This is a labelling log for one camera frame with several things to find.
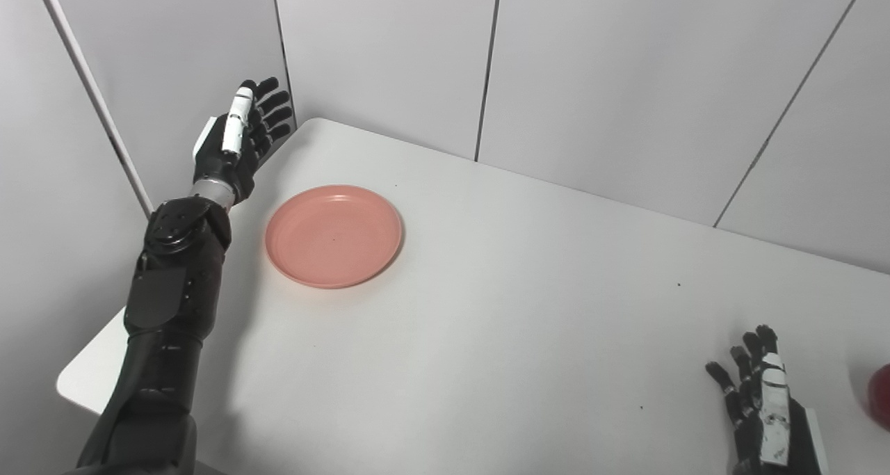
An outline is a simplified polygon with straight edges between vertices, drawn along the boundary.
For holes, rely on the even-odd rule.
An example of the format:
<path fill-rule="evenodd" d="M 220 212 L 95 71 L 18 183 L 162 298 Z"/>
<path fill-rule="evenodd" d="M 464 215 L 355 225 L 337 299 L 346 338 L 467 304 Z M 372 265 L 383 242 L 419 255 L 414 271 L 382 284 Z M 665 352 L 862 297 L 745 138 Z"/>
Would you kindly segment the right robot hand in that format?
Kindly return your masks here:
<path fill-rule="evenodd" d="M 736 450 L 734 474 L 827 474 L 814 409 L 791 396 L 775 330 L 760 324 L 730 348 L 738 380 L 716 362 L 706 372 L 720 387 Z"/>

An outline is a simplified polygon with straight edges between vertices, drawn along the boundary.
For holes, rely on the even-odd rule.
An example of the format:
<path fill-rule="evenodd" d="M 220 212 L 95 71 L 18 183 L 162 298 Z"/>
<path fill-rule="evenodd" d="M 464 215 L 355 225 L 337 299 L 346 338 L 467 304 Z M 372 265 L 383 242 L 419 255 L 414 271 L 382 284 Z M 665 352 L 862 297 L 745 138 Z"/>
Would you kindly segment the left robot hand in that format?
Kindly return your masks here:
<path fill-rule="evenodd" d="M 233 204 L 253 193 L 254 177 L 296 130 L 290 92 L 270 77 L 245 80 L 226 113 L 207 120 L 192 150 L 192 184 L 226 186 Z"/>

